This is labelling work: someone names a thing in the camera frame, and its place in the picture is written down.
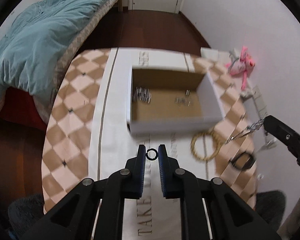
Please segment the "white cardboard box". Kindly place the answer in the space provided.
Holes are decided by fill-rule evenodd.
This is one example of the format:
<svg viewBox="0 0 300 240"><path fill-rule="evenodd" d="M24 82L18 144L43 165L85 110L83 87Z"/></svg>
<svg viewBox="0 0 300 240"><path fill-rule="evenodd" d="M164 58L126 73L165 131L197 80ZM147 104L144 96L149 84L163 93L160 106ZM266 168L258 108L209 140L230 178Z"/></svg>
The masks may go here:
<svg viewBox="0 0 300 240"><path fill-rule="evenodd" d="M225 111L201 57L142 49L129 71L127 127L131 135L208 131Z"/></svg>

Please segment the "teal blanket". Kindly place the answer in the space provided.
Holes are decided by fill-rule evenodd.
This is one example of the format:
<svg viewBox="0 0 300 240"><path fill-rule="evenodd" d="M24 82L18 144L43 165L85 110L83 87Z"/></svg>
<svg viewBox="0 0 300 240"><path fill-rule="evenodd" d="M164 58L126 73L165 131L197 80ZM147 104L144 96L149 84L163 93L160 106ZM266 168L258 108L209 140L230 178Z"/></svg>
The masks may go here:
<svg viewBox="0 0 300 240"><path fill-rule="evenodd" d="M107 1L42 0L21 12L0 40L0 100L15 87L48 106L58 60Z"/></svg>

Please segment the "pink panther plush toy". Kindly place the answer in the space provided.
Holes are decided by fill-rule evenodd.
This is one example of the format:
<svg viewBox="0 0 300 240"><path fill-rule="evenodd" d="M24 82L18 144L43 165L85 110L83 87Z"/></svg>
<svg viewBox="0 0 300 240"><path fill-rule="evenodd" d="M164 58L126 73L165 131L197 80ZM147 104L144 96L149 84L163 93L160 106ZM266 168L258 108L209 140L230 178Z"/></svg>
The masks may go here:
<svg viewBox="0 0 300 240"><path fill-rule="evenodd" d="M248 73L255 67L255 61L249 54L248 47L243 46L240 53L236 49L229 52L231 62L226 64L228 73L231 76L242 74L241 91L245 91L247 88Z"/></svg>

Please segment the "dark fuzzy stool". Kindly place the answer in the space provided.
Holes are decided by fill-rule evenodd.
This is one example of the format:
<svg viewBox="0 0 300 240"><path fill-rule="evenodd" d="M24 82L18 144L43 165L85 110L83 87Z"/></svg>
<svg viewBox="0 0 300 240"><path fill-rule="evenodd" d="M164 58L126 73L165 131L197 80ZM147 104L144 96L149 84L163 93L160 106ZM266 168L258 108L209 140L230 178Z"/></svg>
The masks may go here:
<svg viewBox="0 0 300 240"><path fill-rule="evenodd" d="M282 191L260 192L256 195L255 210L272 229L277 231L286 209L286 196Z"/></svg>

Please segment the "checkered brown pink tablecloth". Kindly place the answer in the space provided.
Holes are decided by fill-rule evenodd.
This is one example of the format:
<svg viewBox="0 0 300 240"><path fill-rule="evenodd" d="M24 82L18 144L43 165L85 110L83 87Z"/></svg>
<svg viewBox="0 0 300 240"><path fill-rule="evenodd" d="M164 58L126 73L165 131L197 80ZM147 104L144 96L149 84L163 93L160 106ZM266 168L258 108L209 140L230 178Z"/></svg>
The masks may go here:
<svg viewBox="0 0 300 240"><path fill-rule="evenodd" d="M72 60L66 72L52 108L43 148L44 211L51 210L80 180L90 177L91 125L103 65L112 49L86 50ZM210 72L226 114L215 132L221 140L226 140L248 125L246 111L225 67L213 63Z"/></svg>

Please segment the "white printed paper bag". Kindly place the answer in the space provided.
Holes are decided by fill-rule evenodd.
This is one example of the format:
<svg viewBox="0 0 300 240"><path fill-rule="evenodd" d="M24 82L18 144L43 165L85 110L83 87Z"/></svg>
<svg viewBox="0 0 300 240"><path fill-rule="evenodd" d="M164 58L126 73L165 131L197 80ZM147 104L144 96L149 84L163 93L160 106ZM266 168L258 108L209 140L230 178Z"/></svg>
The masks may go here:
<svg viewBox="0 0 300 240"><path fill-rule="evenodd" d="M131 136L126 124L129 74L133 66L194 71L194 57L167 50L113 48L99 81L89 150L89 176L96 180L124 168L138 146L153 150L163 144L180 167L199 178L215 176L215 162L197 161L190 152L192 135ZM165 199L161 191L159 164L148 161L142 198L125 201L123 239L181 239L180 203Z"/></svg>

